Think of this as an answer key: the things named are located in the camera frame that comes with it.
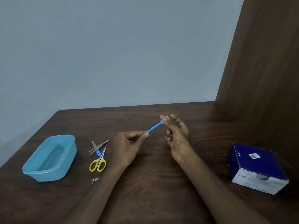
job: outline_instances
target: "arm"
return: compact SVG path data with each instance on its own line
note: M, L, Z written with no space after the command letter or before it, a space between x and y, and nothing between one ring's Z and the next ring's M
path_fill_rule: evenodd
M116 182L149 136L145 131L120 132L113 139L113 157L103 176L71 210L63 223L97 223ZM136 141L131 145L128 140Z
M204 200L216 223L269 223L265 218L241 200L228 188L200 159L192 149L190 132L186 125L171 114L177 124L164 119L168 136L165 137L171 147L171 154L192 181L194 187Z

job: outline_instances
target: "box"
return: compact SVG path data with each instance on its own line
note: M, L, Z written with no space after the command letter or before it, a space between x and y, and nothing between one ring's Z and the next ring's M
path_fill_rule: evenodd
M289 183L271 150L233 143L226 161L233 183L272 195Z

